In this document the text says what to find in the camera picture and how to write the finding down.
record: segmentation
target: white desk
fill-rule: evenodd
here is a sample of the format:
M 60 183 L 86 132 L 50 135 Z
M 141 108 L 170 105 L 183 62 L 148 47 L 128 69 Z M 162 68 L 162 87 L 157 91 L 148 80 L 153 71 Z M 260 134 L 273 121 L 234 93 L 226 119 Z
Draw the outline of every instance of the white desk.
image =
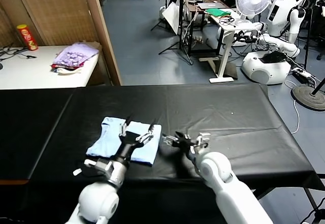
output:
M 199 61 L 207 61 L 211 68 L 213 69 L 216 78 L 210 78 L 209 81 L 210 83 L 222 83 L 222 82 L 233 82 L 233 78 L 229 78 L 229 77 L 223 77 L 224 74 L 224 70 L 225 70 L 225 66 L 227 65 L 227 61 L 228 61 L 228 57 L 229 57 L 229 53 L 230 53 L 230 49 L 232 47 L 233 44 L 233 40 L 234 40 L 234 34 L 235 31 L 237 30 L 246 30 L 246 31 L 250 31 L 250 30 L 256 30 L 256 27 L 251 23 L 241 23 L 243 21 L 246 20 L 241 20 L 240 19 L 240 15 L 238 13 L 236 13 L 234 10 L 232 9 L 223 9 L 223 11 L 230 11 L 231 12 L 231 16 L 235 19 L 234 22 L 232 22 L 231 24 L 227 24 L 227 23 L 223 23 L 221 21 L 220 18 L 214 17 L 211 15 L 211 18 L 223 29 L 224 33 L 223 33 L 223 41 L 225 43 L 225 48 L 224 48 L 224 52 L 223 52 L 223 56 L 221 59 L 221 64 L 219 67 L 219 71 L 216 71 L 216 66 L 214 64 L 214 59 L 213 57 L 209 57 L 209 58 L 200 58 Z
M 3 68 L 0 70 L 0 89 L 85 87 L 98 62 L 99 55 L 87 60 L 81 73 L 59 75 L 51 71 L 51 64 L 65 47 L 42 46 L 36 51 L 22 53 L 37 58 L 25 59 L 22 55 L 15 55 L 1 61 Z

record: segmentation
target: green folder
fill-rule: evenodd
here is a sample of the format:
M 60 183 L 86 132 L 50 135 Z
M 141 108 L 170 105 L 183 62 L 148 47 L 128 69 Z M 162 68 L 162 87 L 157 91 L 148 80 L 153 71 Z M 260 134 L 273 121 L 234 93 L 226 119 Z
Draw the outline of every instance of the green folder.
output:
M 206 9 L 206 12 L 215 16 L 215 17 L 223 17 L 223 16 L 230 16 L 231 12 L 224 12 L 223 10 L 212 8 Z

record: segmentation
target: paper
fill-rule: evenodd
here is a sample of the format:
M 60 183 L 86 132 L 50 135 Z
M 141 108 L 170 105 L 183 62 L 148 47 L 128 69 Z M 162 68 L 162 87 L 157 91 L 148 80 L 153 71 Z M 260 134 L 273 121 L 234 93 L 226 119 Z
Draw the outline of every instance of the paper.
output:
M 178 33 L 179 6 L 172 2 L 162 13 L 166 21 L 172 27 L 174 33 Z

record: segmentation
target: laptop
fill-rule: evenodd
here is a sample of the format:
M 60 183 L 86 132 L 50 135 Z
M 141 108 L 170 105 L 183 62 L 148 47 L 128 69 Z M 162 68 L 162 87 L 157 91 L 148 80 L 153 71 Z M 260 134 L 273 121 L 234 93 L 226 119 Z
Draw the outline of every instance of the laptop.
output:
M 228 8 L 222 3 L 198 3 L 198 6 L 201 8 L 201 10 L 211 9 L 211 8 Z

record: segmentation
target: floor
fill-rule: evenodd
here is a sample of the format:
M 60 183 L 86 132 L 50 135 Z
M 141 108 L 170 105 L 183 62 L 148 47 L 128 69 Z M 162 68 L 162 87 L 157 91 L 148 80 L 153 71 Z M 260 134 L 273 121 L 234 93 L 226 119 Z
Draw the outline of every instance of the floor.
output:
M 192 57 L 193 66 L 189 66 L 184 55 L 178 51 L 158 53 L 174 42 L 178 37 L 157 27 L 159 8 L 164 0 L 107 0 L 103 13 L 112 41 L 118 67 L 124 85 L 154 84 L 197 84 L 209 83 L 214 74 L 205 62 Z M 207 25 L 202 33 L 194 35 L 209 38 L 209 44 L 216 46 L 216 27 Z M 300 42 L 301 54 L 298 63 L 303 63 L 304 42 Z M 318 52 L 309 51 L 307 70 L 318 79 L 325 77 L 325 59 L 318 61 Z M 242 59 L 233 61 L 240 66 Z M 239 79 L 236 82 L 250 82 L 238 67 Z M 289 76 L 288 80 L 298 81 Z M 290 89 L 284 84 L 268 87 L 269 98 L 287 127 L 293 132 L 297 127 L 297 115 L 290 96 Z M 325 120 L 324 114 L 307 110 L 297 105 L 300 114 L 300 128 L 294 137 L 317 173 L 325 173 Z M 317 203 L 325 193 L 312 190 Z M 265 196 L 261 203 L 276 224 L 300 223 L 310 212 L 311 205 L 301 188 L 278 188 Z

